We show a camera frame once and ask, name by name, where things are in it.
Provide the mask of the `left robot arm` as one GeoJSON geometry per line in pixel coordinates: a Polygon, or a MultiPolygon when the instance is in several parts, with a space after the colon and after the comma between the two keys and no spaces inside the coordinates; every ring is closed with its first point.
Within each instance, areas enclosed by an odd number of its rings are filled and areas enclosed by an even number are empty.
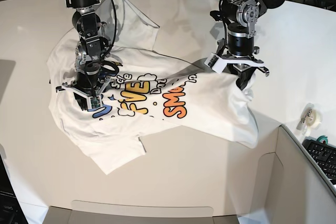
{"type": "Polygon", "coordinates": [[[210,12],[217,22],[222,22],[224,37],[217,42],[217,51],[205,60],[205,65],[217,73],[228,70],[237,76],[236,85],[243,90],[256,70],[265,76],[269,70],[255,56],[258,18],[267,10],[280,7],[285,0],[219,0],[218,10],[210,12]]]}

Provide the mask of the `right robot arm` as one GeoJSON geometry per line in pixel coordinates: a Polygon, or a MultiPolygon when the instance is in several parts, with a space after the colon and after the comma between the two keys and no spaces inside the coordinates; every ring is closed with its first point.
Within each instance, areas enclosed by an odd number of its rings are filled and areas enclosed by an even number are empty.
{"type": "Polygon", "coordinates": [[[70,90],[82,110],[102,107],[102,93],[112,77],[119,73],[114,62],[107,61],[115,38],[106,35],[107,23],[96,14],[94,6],[101,0],[65,0],[68,8],[75,9],[72,25],[79,35],[76,46],[76,77],[70,83],[57,87],[58,91],[70,90]]]}

